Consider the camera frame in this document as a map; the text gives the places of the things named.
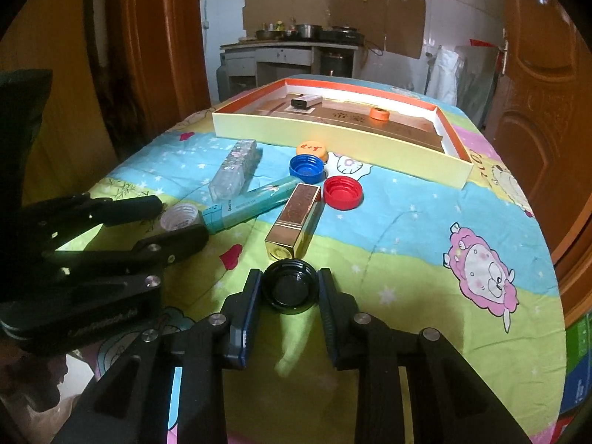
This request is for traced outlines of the red bottle cap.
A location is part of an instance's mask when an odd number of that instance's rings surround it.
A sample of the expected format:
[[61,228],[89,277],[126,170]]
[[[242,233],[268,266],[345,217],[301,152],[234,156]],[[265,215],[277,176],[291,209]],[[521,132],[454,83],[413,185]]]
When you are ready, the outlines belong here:
[[326,205],[340,211],[356,209],[363,201],[361,184],[349,176],[336,175],[323,184],[323,199]]

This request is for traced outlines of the white bottle cap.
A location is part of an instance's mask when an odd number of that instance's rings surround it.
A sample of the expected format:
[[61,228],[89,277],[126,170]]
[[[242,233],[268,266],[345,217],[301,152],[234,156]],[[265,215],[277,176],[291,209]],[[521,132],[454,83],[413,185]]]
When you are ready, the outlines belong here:
[[177,203],[162,213],[159,223],[166,232],[191,226],[199,218],[198,208],[191,203]]

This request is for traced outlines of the right wooden door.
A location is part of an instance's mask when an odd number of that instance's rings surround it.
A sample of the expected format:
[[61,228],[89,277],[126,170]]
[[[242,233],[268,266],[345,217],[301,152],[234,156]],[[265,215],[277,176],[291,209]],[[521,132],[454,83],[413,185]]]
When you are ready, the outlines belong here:
[[559,0],[504,1],[485,134],[541,226],[572,325],[591,308],[591,51]]

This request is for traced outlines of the large shallow cardboard tray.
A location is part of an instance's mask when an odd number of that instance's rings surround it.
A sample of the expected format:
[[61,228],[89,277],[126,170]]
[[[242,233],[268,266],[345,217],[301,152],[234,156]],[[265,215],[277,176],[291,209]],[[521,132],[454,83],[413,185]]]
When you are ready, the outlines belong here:
[[[301,94],[322,102],[292,108]],[[371,119],[371,107],[388,110],[389,120]],[[226,102],[213,121],[218,137],[284,147],[316,140],[335,154],[452,188],[462,188],[472,172],[468,150],[438,105],[347,78],[280,79]]]

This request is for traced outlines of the blue bottle cap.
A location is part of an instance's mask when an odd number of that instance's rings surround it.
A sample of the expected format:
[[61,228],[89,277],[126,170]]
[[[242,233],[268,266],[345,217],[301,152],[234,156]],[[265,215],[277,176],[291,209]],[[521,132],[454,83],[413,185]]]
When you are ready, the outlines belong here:
[[325,178],[324,162],[313,154],[296,154],[290,159],[289,172],[309,185],[318,184]]

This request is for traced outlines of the colourful cartoon tablecloth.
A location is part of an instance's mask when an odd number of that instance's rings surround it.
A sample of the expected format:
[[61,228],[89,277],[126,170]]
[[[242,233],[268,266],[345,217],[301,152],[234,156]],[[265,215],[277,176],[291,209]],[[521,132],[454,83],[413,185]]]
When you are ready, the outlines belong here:
[[[437,104],[474,167],[456,189],[331,151],[328,174],[360,181],[364,200],[347,212],[326,205],[304,260],[330,268],[340,289],[389,327],[441,330],[532,442],[551,443],[566,373],[563,309],[548,246],[513,175],[456,107],[385,84],[333,81]],[[235,142],[206,132],[210,111],[157,137],[90,194],[211,205],[207,184]],[[250,269],[265,270],[271,262],[264,239],[280,210],[218,233],[201,253],[166,269],[157,329],[188,329],[242,290]],[[456,223],[467,249],[451,252],[450,270],[444,255]],[[475,245],[495,250],[503,276],[514,278],[508,332],[502,307],[476,304],[460,280],[464,268],[454,257],[463,266]],[[331,366],[318,309],[297,316],[266,312],[255,339],[249,367],[225,376],[229,443],[353,443],[357,376]]]

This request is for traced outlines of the kitchen counter cabinet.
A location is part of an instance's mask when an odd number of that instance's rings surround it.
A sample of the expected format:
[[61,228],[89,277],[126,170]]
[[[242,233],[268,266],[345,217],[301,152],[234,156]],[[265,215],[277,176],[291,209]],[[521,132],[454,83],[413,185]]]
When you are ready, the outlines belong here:
[[367,50],[315,41],[249,41],[223,45],[216,68],[218,101],[294,75],[358,78]]

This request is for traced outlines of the white plastic bag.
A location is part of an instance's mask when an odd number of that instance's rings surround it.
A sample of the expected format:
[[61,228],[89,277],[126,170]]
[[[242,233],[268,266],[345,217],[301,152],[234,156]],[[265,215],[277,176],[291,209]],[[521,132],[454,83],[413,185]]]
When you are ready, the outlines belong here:
[[461,72],[461,55],[445,48],[437,49],[425,94],[449,105],[458,101],[458,78]]

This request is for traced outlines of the black stove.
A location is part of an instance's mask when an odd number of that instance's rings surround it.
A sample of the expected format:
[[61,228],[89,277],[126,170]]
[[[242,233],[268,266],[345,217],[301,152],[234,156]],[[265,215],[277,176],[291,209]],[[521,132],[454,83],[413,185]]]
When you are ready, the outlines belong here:
[[364,45],[364,35],[356,28],[347,26],[335,26],[328,29],[321,29],[319,41],[331,44]]

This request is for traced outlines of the gold rectangular box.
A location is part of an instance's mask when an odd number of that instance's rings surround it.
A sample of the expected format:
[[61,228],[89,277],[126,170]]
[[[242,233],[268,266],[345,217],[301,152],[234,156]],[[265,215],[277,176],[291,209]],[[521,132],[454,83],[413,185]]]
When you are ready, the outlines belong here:
[[323,211],[317,185],[298,184],[266,236],[271,260],[303,260]]

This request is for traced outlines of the left wooden door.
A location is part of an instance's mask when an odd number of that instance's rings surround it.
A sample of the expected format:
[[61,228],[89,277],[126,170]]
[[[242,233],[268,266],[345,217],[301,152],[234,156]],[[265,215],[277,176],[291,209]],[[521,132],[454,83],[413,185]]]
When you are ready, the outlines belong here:
[[1,0],[1,70],[44,71],[1,116],[18,205],[89,189],[211,99],[199,0]]

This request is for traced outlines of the black bottle cap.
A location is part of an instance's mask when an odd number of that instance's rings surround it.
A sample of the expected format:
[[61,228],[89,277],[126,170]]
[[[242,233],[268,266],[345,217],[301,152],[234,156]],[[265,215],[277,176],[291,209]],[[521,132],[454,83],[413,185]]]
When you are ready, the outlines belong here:
[[319,274],[304,260],[277,260],[261,280],[264,302],[276,312],[297,315],[318,302]]

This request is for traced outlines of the orange cap in tray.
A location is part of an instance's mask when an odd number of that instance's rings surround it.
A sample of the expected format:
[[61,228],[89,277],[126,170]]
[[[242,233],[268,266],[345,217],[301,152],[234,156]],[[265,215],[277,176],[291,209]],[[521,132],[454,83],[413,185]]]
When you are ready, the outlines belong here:
[[377,121],[388,121],[389,111],[379,107],[371,107],[369,109],[369,117]]

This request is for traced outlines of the wooden door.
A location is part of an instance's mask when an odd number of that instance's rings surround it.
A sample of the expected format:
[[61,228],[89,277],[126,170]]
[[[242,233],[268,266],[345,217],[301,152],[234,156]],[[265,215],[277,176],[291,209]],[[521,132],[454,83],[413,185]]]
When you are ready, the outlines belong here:
[[18,205],[89,189],[211,99],[199,0],[1,0],[1,70],[44,71],[1,116]]
[[485,134],[541,226],[572,325],[591,308],[591,51],[559,0],[504,1]]

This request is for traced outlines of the yellow-orange bottle cap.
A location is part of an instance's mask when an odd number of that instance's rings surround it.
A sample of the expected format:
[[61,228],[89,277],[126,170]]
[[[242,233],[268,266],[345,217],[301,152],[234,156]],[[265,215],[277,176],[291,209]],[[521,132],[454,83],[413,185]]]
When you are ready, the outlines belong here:
[[296,147],[296,154],[307,154],[318,157],[323,162],[328,160],[326,146],[316,140],[305,140],[300,142]]

